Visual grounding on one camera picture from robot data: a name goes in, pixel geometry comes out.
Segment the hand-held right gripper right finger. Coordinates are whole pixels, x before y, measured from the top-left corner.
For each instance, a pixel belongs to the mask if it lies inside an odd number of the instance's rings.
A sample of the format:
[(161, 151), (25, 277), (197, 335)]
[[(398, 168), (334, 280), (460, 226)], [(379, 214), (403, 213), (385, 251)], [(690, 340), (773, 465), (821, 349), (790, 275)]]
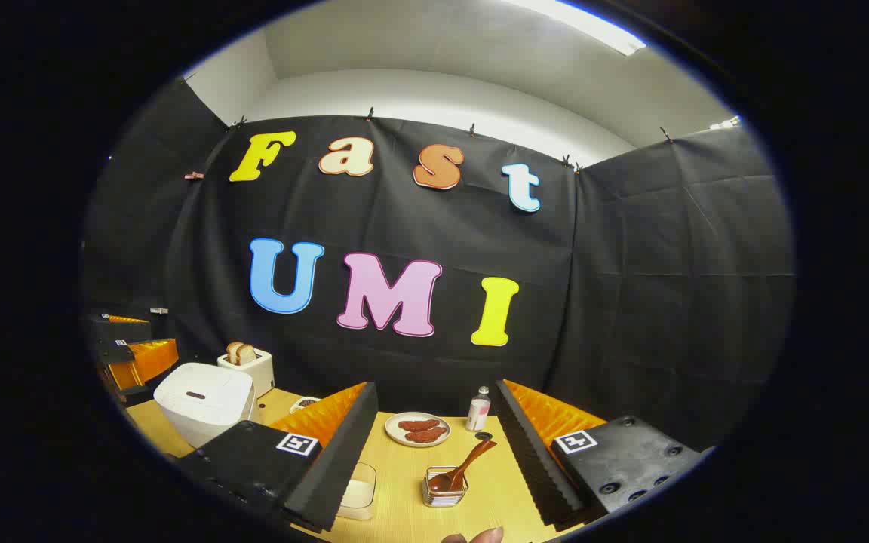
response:
[(569, 529), (652, 497), (706, 457), (635, 416), (603, 420), (500, 379), (494, 406), (545, 525)]

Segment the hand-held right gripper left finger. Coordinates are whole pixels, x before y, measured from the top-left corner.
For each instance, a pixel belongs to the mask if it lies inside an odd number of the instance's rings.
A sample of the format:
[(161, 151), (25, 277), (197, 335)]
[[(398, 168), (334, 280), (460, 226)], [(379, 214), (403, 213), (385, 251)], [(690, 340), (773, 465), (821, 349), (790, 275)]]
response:
[(269, 523), (331, 530), (376, 414), (376, 386), (362, 382), (273, 424), (239, 422), (178, 468)]

